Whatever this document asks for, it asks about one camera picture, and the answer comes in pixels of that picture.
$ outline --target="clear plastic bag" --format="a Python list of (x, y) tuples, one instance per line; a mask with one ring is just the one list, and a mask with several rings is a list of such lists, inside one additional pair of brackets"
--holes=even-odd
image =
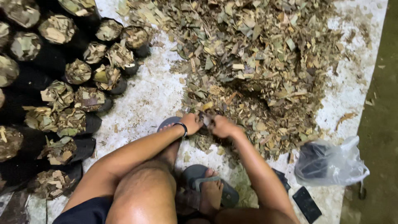
[(370, 174), (359, 158), (359, 137), (349, 137), (340, 146), (316, 140), (301, 146), (295, 175), (304, 186), (348, 186)]

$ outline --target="black phone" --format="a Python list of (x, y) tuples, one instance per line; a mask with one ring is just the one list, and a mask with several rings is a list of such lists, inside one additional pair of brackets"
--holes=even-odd
[(322, 215), (321, 210), (319, 210), (305, 187), (301, 187), (293, 195), (293, 199), (310, 224), (314, 223), (315, 220)]

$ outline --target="black wristband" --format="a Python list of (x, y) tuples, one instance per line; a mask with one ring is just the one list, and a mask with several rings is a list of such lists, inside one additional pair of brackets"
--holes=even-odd
[(181, 126), (184, 128), (185, 133), (184, 133), (184, 136), (183, 136), (183, 137), (187, 136), (187, 134), (188, 134), (188, 128), (187, 128), (187, 126), (185, 126), (185, 124), (183, 124), (183, 123), (181, 123), (181, 122), (175, 123), (173, 126), (175, 126), (176, 124), (179, 124), (179, 125), (181, 125)]

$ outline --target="green ground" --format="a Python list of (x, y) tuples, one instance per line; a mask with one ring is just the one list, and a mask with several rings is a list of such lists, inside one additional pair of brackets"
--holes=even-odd
[(390, 0), (358, 135), (361, 159), (371, 174), (365, 178), (367, 197), (358, 198), (358, 186), (348, 187), (342, 224), (398, 224), (398, 1)]

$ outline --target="hand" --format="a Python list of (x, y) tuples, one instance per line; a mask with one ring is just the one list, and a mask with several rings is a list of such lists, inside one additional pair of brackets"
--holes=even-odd
[(213, 120), (214, 122), (207, 126), (207, 128), (219, 138), (227, 138), (234, 132), (242, 132), (238, 126), (229, 122), (226, 117), (216, 115)]
[(180, 122), (187, 126), (187, 135), (189, 136), (195, 134), (203, 126), (203, 122), (199, 121), (199, 117), (192, 113), (185, 114)]

